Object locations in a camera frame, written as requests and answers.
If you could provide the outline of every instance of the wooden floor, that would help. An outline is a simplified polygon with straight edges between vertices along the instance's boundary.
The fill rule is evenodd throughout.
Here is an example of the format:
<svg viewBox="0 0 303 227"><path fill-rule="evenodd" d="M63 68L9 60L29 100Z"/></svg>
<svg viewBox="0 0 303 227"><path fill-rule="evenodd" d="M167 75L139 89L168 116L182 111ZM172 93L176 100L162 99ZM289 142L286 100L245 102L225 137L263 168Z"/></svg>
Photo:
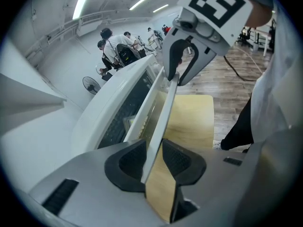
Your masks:
<svg viewBox="0 0 303 227"><path fill-rule="evenodd" d="M229 50L226 58L242 77L257 80L261 76L260 70L240 48L246 51L256 62L262 72L269 65L271 52L263 57L263 51L252 53L247 47L234 46ZM162 52L158 52L157 61L162 64ZM182 75L193 53L184 50L183 62L178 67ZM177 88L181 95L211 95L214 98L214 140L221 141L236 123L239 113L250 98L254 82L244 82L226 64L221 56L216 56L207 67L198 73L188 84Z"/></svg>

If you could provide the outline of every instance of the shoe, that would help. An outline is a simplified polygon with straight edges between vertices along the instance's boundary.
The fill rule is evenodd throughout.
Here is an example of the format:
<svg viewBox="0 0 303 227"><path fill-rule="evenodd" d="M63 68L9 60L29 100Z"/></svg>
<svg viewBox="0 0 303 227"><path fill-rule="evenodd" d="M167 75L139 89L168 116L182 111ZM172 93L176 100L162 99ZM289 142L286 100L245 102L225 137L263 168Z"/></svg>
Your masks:
<svg viewBox="0 0 303 227"><path fill-rule="evenodd" d="M214 140L214 142L213 142L213 149L222 150L221 149L221 142Z"/></svg>

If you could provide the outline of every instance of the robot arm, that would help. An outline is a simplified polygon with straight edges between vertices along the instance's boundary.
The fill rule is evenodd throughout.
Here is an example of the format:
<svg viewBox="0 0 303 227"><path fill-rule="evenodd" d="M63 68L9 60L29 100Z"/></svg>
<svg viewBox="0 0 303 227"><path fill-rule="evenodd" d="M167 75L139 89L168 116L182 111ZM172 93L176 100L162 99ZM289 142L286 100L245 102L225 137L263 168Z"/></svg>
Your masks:
<svg viewBox="0 0 303 227"><path fill-rule="evenodd" d="M179 79L187 84L218 54L224 56L237 40L251 11L249 0L179 0L182 11L163 42L163 65L172 80L184 49L195 55Z"/></svg>

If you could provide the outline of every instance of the black cable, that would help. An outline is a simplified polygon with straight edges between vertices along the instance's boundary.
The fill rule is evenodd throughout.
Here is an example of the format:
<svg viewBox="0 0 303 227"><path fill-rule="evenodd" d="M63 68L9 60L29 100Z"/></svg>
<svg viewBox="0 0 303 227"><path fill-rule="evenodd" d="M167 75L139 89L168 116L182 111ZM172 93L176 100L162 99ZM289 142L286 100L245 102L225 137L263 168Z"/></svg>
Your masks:
<svg viewBox="0 0 303 227"><path fill-rule="evenodd" d="M233 69L233 71L237 74L237 76L238 76L242 81L256 82L255 80L249 80L249 79L245 79L245 78L241 77L241 76L237 73L236 69L229 63L229 61L227 60L227 58L226 58L225 56L223 56L223 57L224 57L224 60L226 61L226 63Z"/></svg>

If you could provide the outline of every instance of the black fan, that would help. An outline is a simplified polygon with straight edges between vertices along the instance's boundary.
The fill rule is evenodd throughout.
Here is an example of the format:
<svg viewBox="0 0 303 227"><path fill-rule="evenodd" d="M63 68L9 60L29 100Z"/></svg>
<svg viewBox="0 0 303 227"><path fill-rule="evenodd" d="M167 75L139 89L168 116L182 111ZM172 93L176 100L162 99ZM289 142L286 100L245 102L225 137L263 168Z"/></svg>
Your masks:
<svg viewBox="0 0 303 227"><path fill-rule="evenodd" d="M98 82L96 82L93 78L90 77L84 77L82 79L83 85L90 93L96 95L97 92L101 89Z"/></svg>

